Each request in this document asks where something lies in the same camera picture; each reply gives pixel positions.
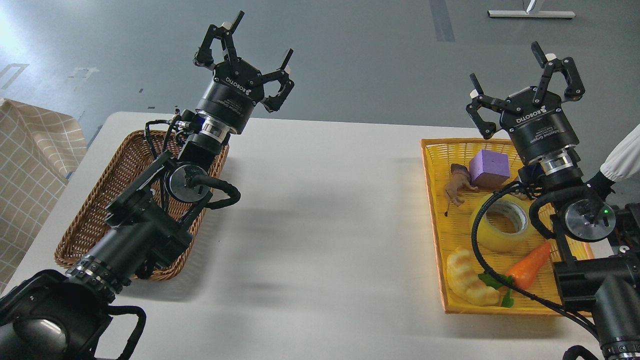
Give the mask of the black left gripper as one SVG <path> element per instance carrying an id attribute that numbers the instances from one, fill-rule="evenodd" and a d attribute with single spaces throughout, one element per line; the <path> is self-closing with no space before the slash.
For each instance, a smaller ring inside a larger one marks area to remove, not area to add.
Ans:
<path id="1" fill-rule="evenodd" d="M 240 10 L 233 23 L 225 22 L 221 26 L 210 24 L 193 58 L 195 66 L 214 69 L 212 80 L 195 110 L 224 123 L 234 135 L 242 134 L 256 104 L 261 102 L 268 112 L 277 112 L 295 86 L 290 79 L 290 71 L 287 70 L 294 53 L 292 48 L 286 51 L 279 68 L 261 77 L 263 84 L 278 82 L 279 88 L 275 95 L 265 96 L 263 85 L 249 84 L 261 71 L 244 59 L 239 59 L 237 55 L 233 34 L 244 15 L 245 12 Z M 214 40 L 220 40 L 224 58 L 217 65 L 211 50 Z"/>

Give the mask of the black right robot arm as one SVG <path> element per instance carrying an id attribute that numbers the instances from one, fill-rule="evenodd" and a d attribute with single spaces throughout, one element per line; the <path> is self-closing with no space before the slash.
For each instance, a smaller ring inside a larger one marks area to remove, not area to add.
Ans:
<path id="1" fill-rule="evenodd" d="M 579 144 L 562 109 L 585 94 L 575 61 L 531 50 L 542 75 L 505 99 L 486 95 L 475 74 L 471 120 L 484 139 L 509 134 L 523 167 L 519 180 L 494 192 L 471 224 L 471 248 L 485 274 L 509 289 L 567 317 L 590 332 L 606 360 L 637 360 L 640 347 L 639 205 L 610 206 L 583 182 Z M 503 196 L 523 191 L 532 200 L 530 224 L 554 240 L 560 260 L 552 265 L 561 303 L 546 300 L 503 279 L 480 253 L 477 232 L 483 215 Z M 623 239 L 624 224 L 634 233 Z"/>

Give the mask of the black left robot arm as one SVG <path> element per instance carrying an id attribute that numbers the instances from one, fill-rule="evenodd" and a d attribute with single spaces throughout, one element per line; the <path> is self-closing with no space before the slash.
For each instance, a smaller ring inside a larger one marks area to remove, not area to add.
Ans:
<path id="1" fill-rule="evenodd" d="M 147 316 L 138 306 L 114 306 L 116 295 L 133 276 L 147 279 L 178 260 L 203 210 L 240 200 L 235 186 L 208 171 L 256 105 L 279 111 L 295 86 L 287 70 L 292 49 L 269 73 L 238 56 L 233 35 L 243 16 L 208 27 L 193 62 L 212 80 L 195 111 L 177 111 L 167 122 L 159 149 L 144 130 L 153 162 L 107 206 L 106 235 L 66 273 L 44 269 L 2 297 L 3 360 L 93 360 L 100 337 L 121 315 L 137 317 L 119 355 L 131 358 Z"/>

